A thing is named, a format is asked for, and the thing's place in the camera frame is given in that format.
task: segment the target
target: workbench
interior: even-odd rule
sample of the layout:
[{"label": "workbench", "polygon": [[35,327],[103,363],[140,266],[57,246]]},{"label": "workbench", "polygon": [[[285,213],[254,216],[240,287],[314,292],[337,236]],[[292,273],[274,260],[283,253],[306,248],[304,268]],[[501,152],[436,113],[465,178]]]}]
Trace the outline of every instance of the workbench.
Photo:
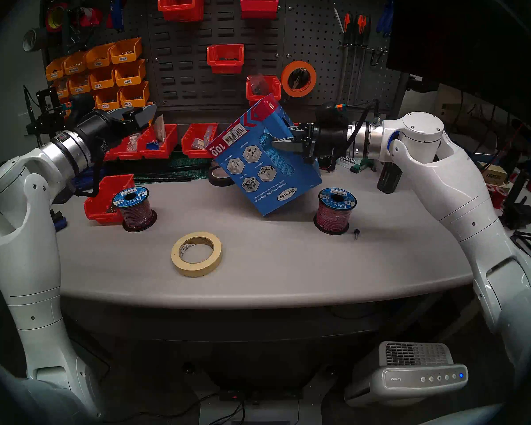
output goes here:
[{"label": "workbench", "polygon": [[[89,221],[83,197],[59,208],[63,296],[174,309],[295,308],[429,294],[469,284],[456,240],[423,208],[406,177],[393,194],[376,189],[378,172],[337,166],[321,185],[262,217],[236,185],[207,180],[147,185],[157,221],[139,233]],[[358,201],[347,234],[312,222],[318,192],[350,191]],[[361,231],[354,240],[353,231]],[[222,262],[198,278],[170,259],[182,236],[208,231],[222,242]]]}]

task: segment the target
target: orange tape roll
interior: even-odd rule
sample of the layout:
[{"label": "orange tape roll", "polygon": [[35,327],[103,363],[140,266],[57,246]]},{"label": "orange tape roll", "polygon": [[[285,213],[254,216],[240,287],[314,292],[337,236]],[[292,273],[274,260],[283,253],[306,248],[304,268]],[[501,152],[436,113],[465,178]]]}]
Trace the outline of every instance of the orange tape roll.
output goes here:
[{"label": "orange tape roll", "polygon": [[[298,89],[291,89],[289,87],[289,76],[291,75],[292,72],[294,72],[298,68],[304,68],[305,70],[307,70],[309,72],[310,78],[309,78],[309,81],[303,87],[298,88]],[[289,65],[287,65],[287,67],[283,69],[283,72],[281,73],[281,84],[283,85],[283,89],[291,97],[306,96],[315,87],[315,83],[316,83],[315,69],[308,62],[303,62],[303,61],[291,62]]]}]

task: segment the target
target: pegboard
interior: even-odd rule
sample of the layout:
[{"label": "pegboard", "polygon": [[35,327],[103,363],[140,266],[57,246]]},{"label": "pegboard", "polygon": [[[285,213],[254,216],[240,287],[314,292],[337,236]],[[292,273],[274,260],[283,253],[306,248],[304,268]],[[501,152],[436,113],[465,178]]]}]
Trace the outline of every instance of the pegboard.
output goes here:
[{"label": "pegboard", "polygon": [[[336,3],[341,19],[346,12],[371,15],[369,48],[387,50],[389,38],[375,32],[385,0],[336,0]],[[329,0],[279,0],[275,20],[242,20],[239,0],[205,0],[203,21],[193,23],[165,21],[157,10],[157,0],[129,0],[123,17],[123,32],[99,28],[91,46],[141,36],[150,100],[160,110],[196,115],[204,110],[247,109],[248,75],[280,77],[283,68],[297,60],[313,65],[317,82],[305,97],[293,99],[284,94],[284,108],[310,110],[326,101],[336,101],[344,48],[339,44],[342,34]],[[207,46],[213,44],[244,44],[241,74],[212,74],[206,52]],[[356,50],[354,61],[354,49],[348,50],[340,101],[354,102],[363,51]],[[370,58],[371,51],[366,50],[356,102],[378,98],[382,113],[388,113],[393,107],[400,73],[386,69],[386,53],[377,66],[370,65]]]}]

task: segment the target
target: blue box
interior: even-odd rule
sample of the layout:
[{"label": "blue box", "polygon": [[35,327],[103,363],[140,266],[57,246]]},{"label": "blue box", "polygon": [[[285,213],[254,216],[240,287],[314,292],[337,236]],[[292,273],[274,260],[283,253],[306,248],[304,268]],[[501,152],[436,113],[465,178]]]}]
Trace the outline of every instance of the blue box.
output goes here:
[{"label": "blue box", "polygon": [[321,183],[319,165],[278,151],[276,139],[292,137],[293,122],[272,94],[256,102],[206,149],[262,215]]}]

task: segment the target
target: masking tape roll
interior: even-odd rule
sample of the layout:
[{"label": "masking tape roll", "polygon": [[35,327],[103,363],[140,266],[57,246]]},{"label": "masking tape roll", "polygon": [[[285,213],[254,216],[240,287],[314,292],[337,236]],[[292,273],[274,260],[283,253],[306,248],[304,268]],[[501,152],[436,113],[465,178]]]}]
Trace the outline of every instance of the masking tape roll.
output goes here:
[{"label": "masking tape roll", "polygon": [[[199,263],[185,262],[181,256],[193,245],[204,244],[212,248],[212,254],[208,259]],[[222,244],[220,239],[206,231],[197,231],[184,235],[175,242],[171,249],[171,260],[177,270],[187,277],[200,277],[213,271],[222,260]]]},{"label": "masking tape roll", "polygon": [[[309,72],[309,81],[301,88],[291,89],[289,87],[289,76],[291,75],[292,72],[294,72],[298,68],[304,68],[305,70]],[[285,90],[285,92],[291,97],[306,96],[315,87],[315,83],[316,83],[315,69],[308,62],[293,61],[289,65],[287,65],[287,67],[285,67],[283,71],[281,72],[281,85],[283,86],[283,89]]]}]

